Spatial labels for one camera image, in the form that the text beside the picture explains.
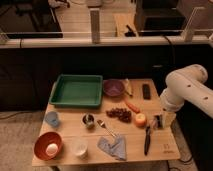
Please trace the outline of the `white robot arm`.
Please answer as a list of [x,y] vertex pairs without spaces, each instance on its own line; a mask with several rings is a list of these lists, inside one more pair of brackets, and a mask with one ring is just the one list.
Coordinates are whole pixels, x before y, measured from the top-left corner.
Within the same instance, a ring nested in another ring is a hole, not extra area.
[[163,113],[163,127],[169,127],[186,101],[195,105],[213,119],[213,90],[204,85],[208,79],[207,70],[199,64],[192,64],[170,72],[166,88],[160,94]]

